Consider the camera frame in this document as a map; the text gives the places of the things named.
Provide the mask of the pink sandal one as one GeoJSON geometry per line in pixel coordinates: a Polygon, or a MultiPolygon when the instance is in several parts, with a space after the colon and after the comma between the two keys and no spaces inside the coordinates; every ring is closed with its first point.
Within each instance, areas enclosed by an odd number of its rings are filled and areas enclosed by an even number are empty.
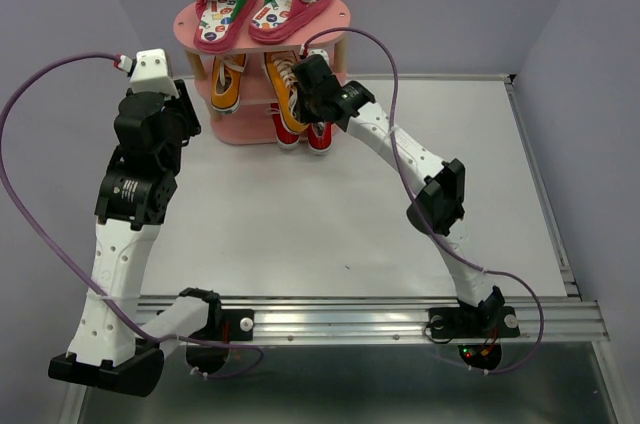
{"type": "Polygon", "coordinates": [[[256,3],[257,0],[195,0],[198,23],[194,46],[209,54],[230,51],[256,3]]]}
{"type": "Polygon", "coordinates": [[[320,16],[333,0],[263,0],[249,25],[257,43],[274,45],[289,39],[320,16]]]}

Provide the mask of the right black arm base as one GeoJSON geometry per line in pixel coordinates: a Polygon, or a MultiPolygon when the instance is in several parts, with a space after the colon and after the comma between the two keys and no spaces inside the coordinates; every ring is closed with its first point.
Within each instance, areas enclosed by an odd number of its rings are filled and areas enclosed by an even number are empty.
{"type": "Polygon", "coordinates": [[[496,371],[502,360],[500,339],[515,339],[521,333],[515,309],[505,305],[501,290],[493,286],[489,297],[477,306],[459,302],[457,307],[428,309],[422,334],[434,344],[460,340],[458,352],[472,369],[496,371]]]}

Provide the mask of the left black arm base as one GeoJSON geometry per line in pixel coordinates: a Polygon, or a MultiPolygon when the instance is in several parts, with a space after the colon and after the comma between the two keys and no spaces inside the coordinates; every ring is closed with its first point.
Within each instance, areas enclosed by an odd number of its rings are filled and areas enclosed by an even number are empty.
{"type": "MultiPolygon", "coordinates": [[[[191,303],[205,305],[205,323],[187,332],[191,339],[215,341],[222,344],[248,344],[253,340],[255,312],[250,308],[232,309],[222,303],[220,295],[211,290],[188,287],[180,292],[179,298],[191,303]]],[[[203,347],[190,343],[185,351],[186,363],[190,371],[204,379],[224,379],[240,377],[256,367],[255,363],[241,369],[233,364],[233,358],[240,358],[237,347],[203,347]]]]}

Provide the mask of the red sneaker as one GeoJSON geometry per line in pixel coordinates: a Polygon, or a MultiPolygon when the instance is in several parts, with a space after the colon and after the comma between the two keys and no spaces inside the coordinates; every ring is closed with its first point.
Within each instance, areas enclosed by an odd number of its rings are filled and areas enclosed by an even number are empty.
{"type": "Polygon", "coordinates": [[[332,145],[332,126],[330,123],[313,123],[307,128],[307,141],[310,150],[317,155],[326,154],[332,145]]]}
{"type": "Polygon", "coordinates": [[[272,118],[276,133],[276,142],[284,150],[295,148],[300,140],[300,134],[291,132],[285,125],[280,111],[280,107],[276,103],[272,103],[269,108],[269,115],[272,118]]]}

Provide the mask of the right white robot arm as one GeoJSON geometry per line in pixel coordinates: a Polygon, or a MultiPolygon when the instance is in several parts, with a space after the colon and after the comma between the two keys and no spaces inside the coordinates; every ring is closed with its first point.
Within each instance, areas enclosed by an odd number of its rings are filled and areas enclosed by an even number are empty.
{"type": "Polygon", "coordinates": [[[307,57],[294,64],[292,72],[303,121],[336,125],[371,149],[407,184],[414,199],[407,218],[438,247],[454,283],[463,328],[472,334],[491,328],[504,297],[486,272],[463,254],[468,245],[461,224],[466,177],[462,162],[443,160],[392,124],[368,89],[356,81],[342,85],[323,57],[307,57]]]}

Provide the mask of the orange sneaker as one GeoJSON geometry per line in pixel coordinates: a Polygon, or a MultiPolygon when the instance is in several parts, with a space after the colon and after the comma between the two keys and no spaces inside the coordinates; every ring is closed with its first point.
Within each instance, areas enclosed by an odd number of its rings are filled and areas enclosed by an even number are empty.
{"type": "Polygon", "coordinates": [[[299,120],[297,79],[292,70],[297,63],[293,51],[267,52],[263,59],[265,73],[277,99],[281,124],[294,135],[302,134],[308,127],[299,120]]]}
{"type": "Polygon", "coordinates": [[[214,59],[210,102],[216,112],[232,114],[238,109],[246,62],[245,54],[218,56],[214,59]]]}

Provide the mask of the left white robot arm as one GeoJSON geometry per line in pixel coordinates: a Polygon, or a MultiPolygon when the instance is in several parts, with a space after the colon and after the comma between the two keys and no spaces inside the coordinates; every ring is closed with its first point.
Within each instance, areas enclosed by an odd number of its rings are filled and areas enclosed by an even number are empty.
{"type": "Polygon", "coordinates": [[[183,80],[176,95],[129,89],[118,105],[118,144],[99,187],[96,249],[81,322],[51,378],[146,397],[158,384],[178,335],[210,338],[222,326],[220,297],[187,288],[148,331],[127,325],[146,265],[177,190],[181,154],[201,131],[183,80]]]}

